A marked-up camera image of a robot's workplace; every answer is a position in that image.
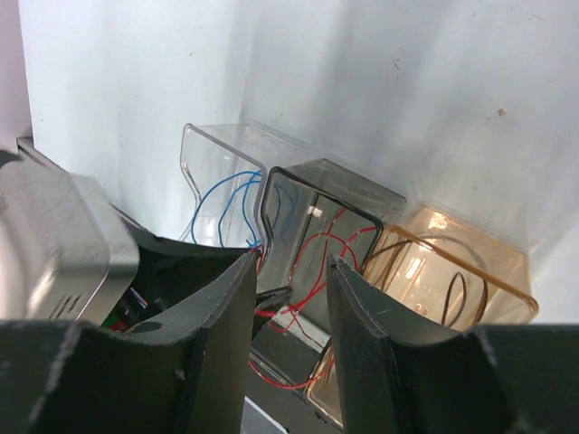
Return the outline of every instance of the amber plastic container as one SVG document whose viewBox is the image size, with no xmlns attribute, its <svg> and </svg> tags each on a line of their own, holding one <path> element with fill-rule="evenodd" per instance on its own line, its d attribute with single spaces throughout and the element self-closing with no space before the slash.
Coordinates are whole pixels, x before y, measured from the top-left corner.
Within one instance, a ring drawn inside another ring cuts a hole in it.
<svg viewBox="0 0 579 434">
<path fill-rule="evenodd" d="M 405 227 L 385 226 L 360 272 L 418 314 L 460 331 L 479 323 L 522 324 L 538 312 L 525 253 L 430 206 Z M 327 372 L 331 357 L 328 350 L 313 378 Z M 342 425 L 335 368 L 310 384 L 306 396 Z"/>
</svg>

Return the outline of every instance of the white wall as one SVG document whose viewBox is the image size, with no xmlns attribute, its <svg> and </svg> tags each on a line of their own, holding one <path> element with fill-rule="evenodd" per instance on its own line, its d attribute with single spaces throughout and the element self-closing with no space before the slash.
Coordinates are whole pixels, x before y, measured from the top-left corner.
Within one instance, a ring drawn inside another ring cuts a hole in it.
<svg viewBox="0 0 579 434">
<path fill-rule="evenodd" d="M 31 125 L 18 0 L 0 0 L 0 147 L 14 150 Z"/>
<path fill-rule="evenodd" d="M 249 118 L 529 251 L 578 321 L 575 0 L 21 0 L 36 143 L 176 236 L 181 128 Z"/>
</svg>

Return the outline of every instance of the silver metal casing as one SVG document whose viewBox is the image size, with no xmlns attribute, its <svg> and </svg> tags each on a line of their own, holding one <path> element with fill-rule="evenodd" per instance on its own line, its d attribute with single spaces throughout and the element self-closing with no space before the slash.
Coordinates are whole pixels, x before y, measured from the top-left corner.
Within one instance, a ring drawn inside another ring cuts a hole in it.
<svg viewBox="0 0 579 434">
<path fill-rule="evenodd" d="M 0 318 L 101 324 L 138 247 L 96 180 L 33 160 L 0 169 Z"/>
</svg>

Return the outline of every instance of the wire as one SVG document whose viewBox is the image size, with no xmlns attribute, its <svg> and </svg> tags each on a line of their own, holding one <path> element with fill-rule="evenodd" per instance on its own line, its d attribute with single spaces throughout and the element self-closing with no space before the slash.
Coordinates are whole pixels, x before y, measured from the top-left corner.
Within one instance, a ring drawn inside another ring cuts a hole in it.
<svg viewBox="0 0 579 434">
<path fill-rule="evenodd" d="M 329 381 L 329 375 L 332 372 L 332 368 L 334 367 L 334 343 L 330 341 L 329 348 L 327 349 L 327 369 L 326 375 L 324 375 L 324 383 Z"/>
<path fill-rule="evenodd" d="M 308 334 L 305 333 L 303 327 L 301 326 L 301 324 L 299 323 L 298 320 L 298 316 L 297 314 L 299 312 L 301 312 L 301 310 L 306 306 L 307 303 L 309 303 L 309 301 L 311 299 L 313 299 L 317 294 L 319 294 L 325 287 L 326 287 L 326 282 L 323 282 L 320 284 L 320 280 L 323 276 L 324 273 L 324 267 L 325 267 L 325 258 L 327 255 L 327 247 L 329 244 L 329 240 L 330 239 L 334 239 L 337 241 L 340 241 L 342 244 L 344 244 L 344 249 L 342 250 L 342 254 L 341 256 L 345 256 L 347 252 L 350 252 L 352 254 L 352 258 L 354 259 L 354 267 L 355 269 L 357 269 L 358 265 L 357 265 L 357 260 L 356 260 L 356 254 L 354 253 L 354 251 L 352 250 L 352 248 L 348 245 L 351 241 L 353 241 L 356 237 L 360 236 L 362 233 L 365 232 L 369 232 L 369 231 L 375 231 L 376 227 L 370 227 L 370 228 L 364 228 L 361 229 L 360 231 L 357 231 L 356 233 L 354 233 L 352 236 L 350 236 L 350 238 L 348 239 L 348 241 L 344 241 L 341 238 L 339 238 L 338 236 L 334 235 L 331 233 L 331 230 L 333 229 L 334 224 L 336 224 L 336 221 L 344 214 L 344 212 L 346 211 L 346 208 L 343 208 L 337 215 L 336 217 L 334 217 L 334 219 L 332 220 L 332 222 L 329 224 L 327 232 L 321 232 L 321 233 L 316 233 L 314 235 L 312 235 L 311 237 L 309 237 L 302 245 L 299 253 L 298 253 L 298 257 L 296 258 L 296 261 L 294 262 L 293 268 L 290 272 L 289 275 L 289 282 L 291 282 L 292 278 L 293 278 L 293 274 L 295 273 L 295 270 L 297 269 L 298 265 L 301 262 L 301 258 L 303 253 L 305 252 L 306 248 L 308 247 L 308 245 L 315 240 L 317 237 L 320 236 L 326 236 L 326 242 L 324 244 L 324 251 L 322 253 L 322 266 L 320 268 L 320 272 L 318 274 L 318 278 L 316 280 L 316 283 L 314 283 L 312 289 L 309 291 L 309 293 L 302 299 L 300 300 L 298 303 L 296 304 L 290 304 L 288 305 L 288 307 L 286 308 L 285 311 L 280 311 L 280 313 L 282 315 L 291 313 L 293 318 L 291 319 L 291 321 L 289 322 L 288 325 L 286 325 L 283 328 L 277 327 L 276 325 L 274 325 L 273 323 L 271 323 L 271 327 L 279 332 L 279 333 L 286 333 L 287 331 L 290 330 L 291 326 L 293 325 L 293 323 L 297 323 L 299 329 L 301 330 L 302 334 L 304 336 L 306 336 L 308 339 L 310 339 L 311 341 L 315 342 L 318 346 L 323 347 L 323 345 L 321 345 L 320 343 L 318 343 L 315 339 L 313 339 L 311 336 L 309 336 Z M 267 311 L 258 311 L 256 312 L 256 315 L 259 316 L 268 316 L 268 317 L 273 317 L 277 315 L 277 312 L 267 312 Z"/>
<path fill-rule="evenodd" d="M 221 227 L 223 225 L 223 220 L 225 219 L 225 214 L 227 214 L 227 212 L 229 211 L 229 209 L 232 206 L 233 200 L 235 199 L 235 195 L 240 192 L 243 188 L 245 189 L 245 193 L 247 193 L 247 191 L 249 190 L 249 187 L 253 184 L 259 184 L 259 181 L 252 181 L 252 179 L 250 179 L 250 181 L 248 181 L 245 184 L 240 185 L 239 187 L 237 187 L 235 190 L 233 190 L 233 193 L 231 195 L 231 197 L 229 198 L 229 201 L 227 202 L 227 204 L 225 205 L 225 209 L 223 210 L 223 213 L 221 214 L 221 217 L 219 219 L 219 222 L 217 222 L 217 233 L 219 235 L 219 244 L 221 244 L 221 247 L 225 247 L 223 244 L 223 233 L 221 230 Z M 249 221 L 247 220 L 247 216 L 245 215 L 245 203 L 242 203 L 242 208 L 243 208 L 243 217 L 245 219 L 245 221 L 247 222 L 247 225 L 249 226 L 250 230 L 252 231 L 252 235 L 253 235 L 253 239 L 254 242 L 250 243 L 248 242 L 248 244 L 250 245 L 250 247 L 254 247 L 258 244 L 257 238 L 255 236 L 255 232 L 253 231 L 252 226 L 250 225 Z"/>
<path fill-rule="evenodd" d="M 226 178 L 224 178 L 223 180 L 221 180 L 219 183 L 215 184 L 213 187 L 211 187 L 207 193 L 205 194 L 205 196 L 203 196 L 203 198 L 201 199 L 201 201 L 199 202 L 199 205 L 197 205 L 197 208 L 195 209 L 195 213 L 193 214 L 193 219 L 191 219 L 191 239 L 193 240 L 193 242 L 196 244 L 197 243 L 197 239 L 195 238 L 195 231 L 194 231 L 194 227 L 195 227 L 195 221 L 197 220 L 197 217 L 199 215 L 199 211 L 201 210 L 201 207 L 203 206 L 204 202 L 207 200 L 207 198 L 209 197 L 209 195 L 215 191 L 215 189 L 217 189 L 219 186 L 227 183 L 228 181 L 231 181 L 232 179 L 235 179 L 239 176 L 243 176 L 243 175 L 255 175 L 258 174 L 259 172 L 253 172 L 251 170 L 244 170 L 242 172 L 238 172 L 237 174 L 234 175 L 230 175 L 227 176 Z"/>
<path fill-rule="evenodd" d="M 463 243 L 460 240 L 456 240 L 456 239 L 453 239 L 452 237 L 443 236 L 443 235 L 440 235 L 440 236 L 439 235 L 422 236 L 422 238 L 424 238 L 425 240 L 443 239 L 446 241 L 455 242 L 456 244 L 459 244 L 462 247 L 464 247 L 469 252 L 469 254 L 472 256 L 472 258 L 479 264 L 480 267 L 482 267 L 483 269 L 486 268 L 486 264 L 484 263 L 484 260 L 477 254 L 477 252 L 474 251 L 470 246 L 466 245 L 465 243 Z M 384 248 L 374 252 L 369 258 L 367 258 L 362 263 L 360 270 L 358 272 L 360 274 L 364 275 L 365 271 L 367 269 L 367 266 L 371 261 L 373 261 L 374 259 L 376 259 L 377 257 L 386 253 L 389 250 L 396 249 L 395 252 L 393 253 L 392 257 L 389 259 L 388 265 L 384 271 L 384 276 L 382 278 L 382 284 L 380 286 L 380 289 L 384 291 L 386 281 L 388 280 L 388 277 L 391 275 L 392 268 L 394 267 L 394 264 L 395 264 L 396 260 L 398 259 L 398 256 L 402 252 L 403 247 L 408 245 L 408 244 L 412 244 L 412 243 L 413 243 L 413 241 L 410 241 L 410 240 L 398 241 L 394 244 L 391 244 L 390 246 L 384 247 Z M 448 325 L 446 325 L 445 324 L 446 323 L 446 316 L 448 315 L 448 310 L 450 308 L 451 292 L 452 292 L 452 288 L 454 287 L 454 283 L 456 282 L 457 278 L 460 278 L 460 282 L 462 283 L 463 297 L 462 297 L 462 300 L 460 301 L 460 307 L 459 307 L 459 311 L 458 311 L 457 315 L 452 319 L 452 321 L 450 321 L 450 323 Z M 449 287 L 447 289 L 444 308 L 442 310 L 442 319 L 441 319 L 441 324 L 443 326 L 452 327 L 459 320 L 459 318 L 462 315 L 464 308 L 466 306 L 466 298 L 467 298 L 466 279 L 464 278 L 464 275 L 461 272 L 457 272 L 452 277 L 451 283 L 449 284 Z M 480 322 L 480 320 L 482 319 L 482 316 L 484 315 L 485 308 L 486 308 L 488 302 L 489 302 L 489 284 L 488 284 L 487 280 L 485 280 L 483 278 L 482 279 L 482 294 L 480 296 L 480 302 L 479 302 L 479 306 L 477 308 L 477 311 L 475 313 L 474 320 L 472 321 L 472 326 L 475 326 L 476 324 L 478 324 Z"/>
<path fill-rule="evenodd" d="M 310 378 L 309 380 L 307 380 L 306 382 L 302 382 L 300 384 L 284 384 L 282 382 L 276 382 L 275 380 L 272 380 L 270 377 L 266 377 L 265 374 L 261 373 L 258 369 L 257 366 L 255 365 L 255 363 L 250 360 L 249 361 L 250 367 L 253 369 L 253 371 L 255 373 L 257 373 L 265 382 L 268 382 L 269 384 L 271 384 L 272 386 L 278 387 L 280 389 L 285 389 L 287 391 L 295 391 L 297 389 L 303 389 L 304 387 L 309 386 L 310 384 L 312 384 L 313 382 L 316 382 L 317 380 L 319 380 L 323 375 L 325 375 L 326 373 L 320 373 L 319 375 L 316 375 L 313 378 Z"/>
<path fill-rule="evenodd" d="M 133 287 L 129 287 L 128 292 L 136 299 L 142 308 L 147 308 L 147 301 Z"/>
<path fill-rule="evenodd" d="M 261 172 L 260 172 L 260 171 L 255 172 L 255 173 L 252 175 L 252 177 L 250 178 L 250 181 L 249 181 L 249 182 L 253 181 L 253 179 L 254 179 L 256 176 L 261 177 Z M 253 246 L 257 246 L 257 245 L 259 244 L 259 242 L 258 242 L 258 239 L 257 239 L 257 235 L 255 235 L 255 231 L 253 230 L 252 225 L 250 224 L 250 221 L 249 221 L 249 219 L 247 218 L 247 214 L 245 213 L 245 201 L 247 200 L 247 194 L 248 194 L 249 191 L 250 191 L 250 186 L 247 185 L 247 188 L 245 189 L 245 192 L 243 192 L 242 215 L 243 215 L 243 219 L 245 220 L 245 224 L 247 224 L 247 227 L 250 228 L 250 231 L 252 232 L 253 244 L 252 244 L 252 245 L 250 244 L 250 247 L 253 247 Z"/>
<path fill-rule="evenodd" d="M 256 230 L 253 228 L 253 225 L 250 223 L 250 220 L 247 216 L 247 199 L 248 199 L 248 194 L 249 194 L 249 190 L 250 187 L 254 184 L 259 184 L 261 181 L 255 181 L 256 177 L 261 177 L 261 171 L 243 171 L 243 172 L 239 172 L 237 174 L 228 176 L 226 178 L 224 178 L 222 181 L 220 181 L 219 183 L 217 183 L 216 185 L 214 185 L 213 187 L 211 187 L 209 189 L 209 191 L 205 194 L 205 196 L 201 199 L 199 205 L 197 206 L 197 208 L 195 209 L 195 213 L 193 218 L 191 219 L 191 227 L 190 227 L 190 232 L 191 232 L 191 238 L 193 240 L 193 242 L 197 243 L 197 240 L 195 238 L 195 222 L 196 219 L 198 217 L 198 214 L 200 212 L 200 209 L 202 207 L 202 205 L 205 203 L 205 201 L 207 200 L 207 198 L 209 197 L 209 195 L 211 193 L 214 192 L 214 190 L 219 187 L 220 185 L 231 181 L 232 179 L 235 179 L 238 176 L 242 176 L 242 175 L 251 175 L 252 177 L 250 178 L 250 180 L 240 186 L 238 186 L 235 190 L 233 190 L 231 196 L 229 197 L 229 200 L 227 202 L 227 204 L 225 205 L 225 209 L 223 210 L 223 213 L 221 214 L 221 217 L 219 219 L 219 222 L 217 224 L 217 232 L 218 232 L 218 236 L 219 236 L 219 243 L 221 245 L 221 247 L 225 247 L 224 242 L 223 242 L 223 220 L 225 219 L 225 215 L 227 214 L 227 212 L 229 211 L 229 209 L 231 208 L 231 206 L 233 205 L 233 201 L 235 199 L 235 196 L 237 195 L 237 193 L 239 193 L 241 190 L 245 189 L 243 192 L 243 198 L 242 198 L 242 216 L 243 216 L 243 220 L 245 221 L 245 224 L 247 225 L 247 227 L 249 228 L 250 232 L 252 233 L 252 241 L 246 240 L 248 246 L 250 248 L 254 248 L 257 247 L 258 245 L 261 244 L 260 240 L 258 240 L 257 234 L 256 234 Z M 288 214 L 286 215 L 286 218 L 284 219 L 284 222 L 281 226 L 281 237 L 283 237 L 285 231 L 288 229 L 288 224 L 290 223 L 291 219 L 293 218 L 293 214 L 295 212 L 295 202 L 293 197 L 291 196 L 291 194 L 285 190 L 284 188 L 278 186 L 278 185 L 274 185 L 275 187 L 275 191 L 277 194 L 277 202 L 278 202 L 278 207 L 276 210 L 276 216 L 275 216 L 275 220 L 273 223 L 273 227 L 277 226 L 278 224 L 278 220 L 280 217 L 280 209 L 281 209 L 281 193 L 285 193 L 288 198 L 289 198 L 289 202 L 290 202 L 290 209 Z"/>
<path fill-rule="evenodd" d="M 251 251 L 258 251 L 260 256 L 257 258 L 257 274 L 260 274 L 261 269 L 263 268 L 263 245 L 255 246 Z"/>
</svg>

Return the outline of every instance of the transparent plastic box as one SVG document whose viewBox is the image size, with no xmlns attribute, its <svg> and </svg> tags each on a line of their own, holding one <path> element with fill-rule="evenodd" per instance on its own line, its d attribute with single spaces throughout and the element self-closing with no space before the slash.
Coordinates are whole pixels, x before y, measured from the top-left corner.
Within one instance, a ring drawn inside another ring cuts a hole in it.
<svg viewBox="0 0 579 434">
<path fill-rule="evenodd" d="M 259 290 L 291 285 L 296 304 L 319 289 L 300 313 L 329 333 L 327 255 L 341 254 L 360 265 L 383 227 L 401 218 L 405 204 L 401 195 L 325 159 L 273 167 L 261 206 L 271 242 Z"/>
<path fill-rule="evenodd" d="M 260 127 L 185 125 L 181 171 L 195 197 L 195 237 L 190 222 L 181 240 L 225 247 L 266 241 L 259 212 L 270 170 L 314 159 L 296 141 Z"/>
</svg>

